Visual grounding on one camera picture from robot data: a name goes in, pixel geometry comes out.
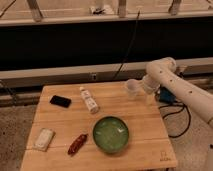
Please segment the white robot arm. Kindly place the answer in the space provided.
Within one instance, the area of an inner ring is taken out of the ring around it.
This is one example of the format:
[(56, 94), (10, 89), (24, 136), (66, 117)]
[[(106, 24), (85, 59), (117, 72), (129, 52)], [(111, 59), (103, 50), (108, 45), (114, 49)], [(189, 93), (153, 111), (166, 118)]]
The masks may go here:
[(176, 61), (171, 57), (148, 62), (142, 88), (152, 94), (162, 85), (213, 128), (213, 95), (178, 77), (175, 70)]

